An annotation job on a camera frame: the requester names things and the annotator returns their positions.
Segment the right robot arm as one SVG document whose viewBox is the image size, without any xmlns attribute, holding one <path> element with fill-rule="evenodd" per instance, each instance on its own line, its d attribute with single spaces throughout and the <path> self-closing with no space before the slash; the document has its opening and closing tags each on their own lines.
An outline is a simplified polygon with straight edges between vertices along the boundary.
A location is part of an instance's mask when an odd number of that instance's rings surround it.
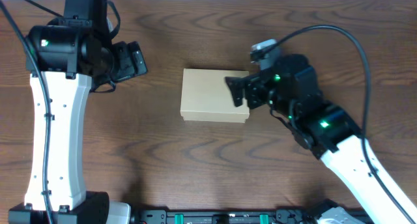
<svg viewBox="0 0 417 224">
<path fill-rule="evenodd" d="M 348 187 L 372 222 L 416 222 L 416 205 L 377 159 L 365 128 L 324 98 L 305 56 L 279 57 L 256 74 L 225 82 L 235 106 L 267 105 L 295 141 Z"/>
</svg>

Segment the brown cardboard box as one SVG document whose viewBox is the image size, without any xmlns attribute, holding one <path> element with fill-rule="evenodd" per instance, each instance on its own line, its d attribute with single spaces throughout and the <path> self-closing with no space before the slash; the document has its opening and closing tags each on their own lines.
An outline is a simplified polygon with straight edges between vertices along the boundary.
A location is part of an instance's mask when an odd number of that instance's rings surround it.
<svg viewBox="0 0 417 224">
<path fill-rule="evenodd" d="M 245 77 L 240 70 L 183 70 L 180 115 L 185 121 L 244 123 L 250 116 L 246 105 L 236 107 L 226 77 Z"/>
</svg>

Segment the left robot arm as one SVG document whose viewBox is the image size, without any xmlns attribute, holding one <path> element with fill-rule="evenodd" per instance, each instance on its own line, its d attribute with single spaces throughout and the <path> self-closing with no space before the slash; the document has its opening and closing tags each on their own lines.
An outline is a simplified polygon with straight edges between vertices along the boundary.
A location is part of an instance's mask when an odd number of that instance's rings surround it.
<svg viewBox="0 0 417 224">
<path fill-rule="evenodd" d="M 9 223 L 133 223 L 126 203 L 87 191 L 83 123 L 90 93 L 147 73 L 137 42 L 114 42 L 110 0 L 65 0 L 62 14 L 20 35 L 27 56 L 35 125 L 31 177 Z"/>
</svg>

